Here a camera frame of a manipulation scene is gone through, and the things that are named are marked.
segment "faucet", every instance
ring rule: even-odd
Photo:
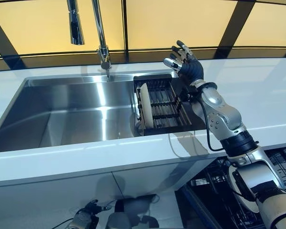
[[[84,44],[84,39],[82,36],[82,27],[81,27],[80,17],[78,14],[77,1],[67,0],[67,2],[69,9],[71,43],[82,45]],[[97,53],[101,59],[101,68],[106,70],[107,81],[110,81],[109,69],[111,68],[111,62],[109,56],[109,49],[105,41],[99,0],[92,0],[92,5],[95,16],[96,28],[100,40],[100,46],[99,49],[97,50]]]
[[[110,62],[108,46],[106,45],[105,41],[99,0],[92,0],[92,5],[95,15],[96,28],[100,40],[100,46],[99,49],[97,50],[97,53],[101,58],[101,67],[106,70],[107,80],[109,80],[110,79],[109,69],[111,68],[111,62]]]
[[[84,44],[82,35],[82,26],[80,16],[78,14],[78,6],[76,0],[67,0],[69,10],[70,37],[71,43],[76,45]]]

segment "sink basin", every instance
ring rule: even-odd
[[[133,75],[27,79],[0,126],[0,152],[137,136]]]

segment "white plate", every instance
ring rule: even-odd
[[[149,99],[148,89],[146,83],[141,86],[140,90],[141,102],[142,102],[142,112],[144,115],[146,128],[153,128],[153,113],[151,101]]]

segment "dishwasher rack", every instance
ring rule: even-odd
[[[176,95],[169,74],[158,76],[134,77],[134,91],[138,100],[140,113],[139,120],[143,135],[156,135],[175,133],[193,130],[193,125],[189,119],[182,101]],[[153,128],[146,128],[144,114],[142,112],[142,101],[140,88],[146,83],[152,107]]]
[[[286,147],[266,150],[265,153],[278,170],[286,191]],[[234,198],[227,182],[227,168],[229,166],[230,163],[226,157],[219,157],[197,174],[189,182],[189,186],[210,208],[210,212],[223,228],[265,229],[260,215],[247,210]],[[227,215],[230,216],[230,222],[222,220]]]

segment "robotic arm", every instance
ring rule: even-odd
[[[204,81],[202,65],[181,41],[172,46],[176,55],[164,59],[181,79],[190,85],[186,101],[205,123],[207,140],[212,151],[225,150],[232,164],[231,180],[245,199],[243,204],[256,203],[267,229],[286,229],[286,192],[284,183],[263,149],[253,140],[238,110],[225,103],[215,83]],[[212,149],[209,131],[220,141],[222,149]]]

